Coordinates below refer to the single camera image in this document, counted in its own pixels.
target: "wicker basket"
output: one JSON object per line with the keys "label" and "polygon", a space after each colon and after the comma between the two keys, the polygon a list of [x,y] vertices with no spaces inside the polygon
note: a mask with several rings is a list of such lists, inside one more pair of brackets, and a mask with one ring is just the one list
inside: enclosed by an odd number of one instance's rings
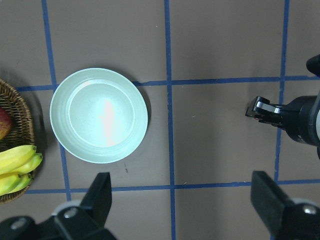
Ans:
{"label": "wicker basket", "polygon": [[[0,107],[11,116],[13,126],[10,133],[0,140],[0,152],[20,146],[35,144],[35,134],[31,112],[25,100],[17,90],[0,78]],[[35,178],[35,170],[30,174]],[[11,202],[22,196],[30,184],[24,189],[0,196],[0,204]]]}

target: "light green plate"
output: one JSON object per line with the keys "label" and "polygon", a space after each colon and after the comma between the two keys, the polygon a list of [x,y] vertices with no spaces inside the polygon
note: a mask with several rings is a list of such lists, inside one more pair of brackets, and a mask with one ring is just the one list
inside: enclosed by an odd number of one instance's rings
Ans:
{"label": "light green plate", "polygon": [[127,78],[104,68],[68,76],[56,89],[50,122],[61,145],[90,163],[106,164],[130,155],[148,124],[146,103]]}

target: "blue tape line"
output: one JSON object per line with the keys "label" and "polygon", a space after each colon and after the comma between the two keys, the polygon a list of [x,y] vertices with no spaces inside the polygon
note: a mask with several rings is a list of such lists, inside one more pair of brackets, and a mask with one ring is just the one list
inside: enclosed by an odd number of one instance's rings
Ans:
{"label": "blue tape line", "polygon": [[290,0],[284,1],[283,29],[282,29],[282,53],[281,53],[281,77],[286,75],[287,60],[287,41],[288,41],[288,22]]}
{"label": "blue tape line", "polygon": [[[166,81],[168,100],[168,137],[169,137],[169,168],[170,186],[175,185],[175,160],[174,160],[174,133],[173,133],[173,110],[172,110],[172,62],[171,62],[171,33],[170,33],[170,2],[164,0],[165,20],[165,53],[166,53]],[[170,189],[171,210],[171,239],[176,240],[176,199],[175,189]]]}
{"label": "blue tape line", "polygon": [[[298,184],[320,184],[320,179],[301,179],[301,180],[280,180],[278,185],[298,185]],[[214,188],[236,188],[250,187],[250,181],[235,182],[218,182],[218,183],[200,183],[200,184],[181,184],[181,185],[152,185],[152,186],[117,186],[113,187],[113,192],[130,192],[130,191],[156,191],[156,190],[174,190],[174,189],[214,189]],[[86,193],[88,188],[72,189],[32,189],[27,190],[26,194],[65,194]]]}
{"label": "blue tape line", "polygon": [[[190,80],[172,80],[171,85],[204,85],[204,84],[233,84],[233,83],[267,83],[280,82],[281,77],[235,77],[235,78],[217,78],[217,79],[190,79]],[[318,76],[285,76],[285,81],[316,81],[320,80]],[[132,82],[135,86],[166,86],[168,81],[148,81]],[[34,86],[17,86],[19,92],[55,90],[57,85],[34,85]]]}
{"label": "blue tape line", "polygon": [[320,80],[318,76],[285,76],[285,81],[307,81],[307,80]]}
{"label": "blue tape line", "polygon": [[166,79],[172,80],[171,68],[171,32],[170,32],[170,1],[164,0],[164,21],[165,21],[165,55],[166,55]]}
{"label": "blue tape line", "polygon": [[25,194],[65,194],[65,189],[29,189]]}
{"label": "blue tape line", "polygon": [[59,146],[60,146],[60,155],[61,155],[64,186],[65,186],[65,189],[66,189],[66,200],[67,201],[71,201],[71,193],[70,193],[70,185],[69,185],[69,176],[68,176],[66,152],[65,152],[64,147],[60,143],[59,143]]}
{"label": "blue tape line", "polygon": [[[287,42],[288,42],[288,22],[289,22],[289,3],[290,0],[284,2],[283,13],[283,29],[282,29],[282,52],[281,52],[281,73],[279,84],[279,104],[283,104],[285,95],[285,81],[286,81],[286,60],[287,60]],[[274,160],[274,181],[279,179],[279,164],[281,152],[281,129],[277,129],[276,146],[275,146],[275,160]]]}
{"label": "blue tape line", "polygon": [[167,85],[167,81],[147,81],[147,82],[138,82],[133,81],[133,85],[140,87],[140,86],[165,86]]}
{"label": "blue tape line", "polygon": [[205,189],[205,188],[230,188],[251,186],[250,181],[203,183],[203,184],[184,184],[175,185],[175,189]]}
{"label": "blue tape line", "polygon": [[172,80],[172,85],[279,82],[280,79],[280,77],[233,77],[217,79]]}
{"label": "blue tape line", "polygon": [[281,133],[280,128],[276,132],[276,145],[275,145],[275,160],[274,160],[274,181],[277,183],[279,179],[279,159],[281,150]]}
{"label": "blue tape line", "polygon": [[53,86],[56,86],[57,85],[56,70],[55,70],[54,54],[53,54],[52,43],[51,43],[51,33],[50,33],[50,25],[49,25],[48,6],[47,6],[47,1],[46,0],[42,0],[41,3],[42,3],[45,42],[46,42],[46,50],[47,50],[47,54],[48,54],[51,82],[52,82]]}
{"label": "blue tape line", "polygon": [[281,180],[281,181],[277,181],[277,184],[279,185],[320,184],[320,179]]}
{"label": "blue tape line", "polygon": [[52,85],[38,85],[38,86],[17,86],[15,88],[18,92],[29,92],[29,91],[44,91],[53,90]]}
{"label": "blue tape line", "polygon": [[168,190],[171,185],[155,185],[155,186],[117,186],[113,187],[113,192],[126,192],[126,191],[146,191],[146,190]]}

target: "bunch of bananas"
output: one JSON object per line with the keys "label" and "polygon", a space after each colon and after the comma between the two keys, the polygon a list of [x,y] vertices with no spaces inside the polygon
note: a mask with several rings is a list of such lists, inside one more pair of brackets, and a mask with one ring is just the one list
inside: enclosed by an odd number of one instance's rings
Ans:
{"label": "bunch of bananas", "polygon": [[29,174],[42,162],[36,146],[21,145],[0,152],[0,196],[24,189],[32,177]]}

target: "gray floor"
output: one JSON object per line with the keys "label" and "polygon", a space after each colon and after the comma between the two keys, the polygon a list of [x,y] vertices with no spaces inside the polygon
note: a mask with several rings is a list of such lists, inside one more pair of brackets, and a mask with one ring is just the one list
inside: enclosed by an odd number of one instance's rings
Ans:
{"label": "gray floor", "polygon": [[[30,190],[0,205],[0,220],[42,222],[110,172],[106,226],[119,240],[270,239],[250,203],[252,171],[320,204],[320,161],[245,109],[256,96],[318,94],[306,60],[320,54],[319,11],[318,0],[0,0],[0,78],[43,120],[45,149]],[[150,114],[141,145],[115,163],[72,156],[49,121],[57,85],[92,67],[133,81]]]}

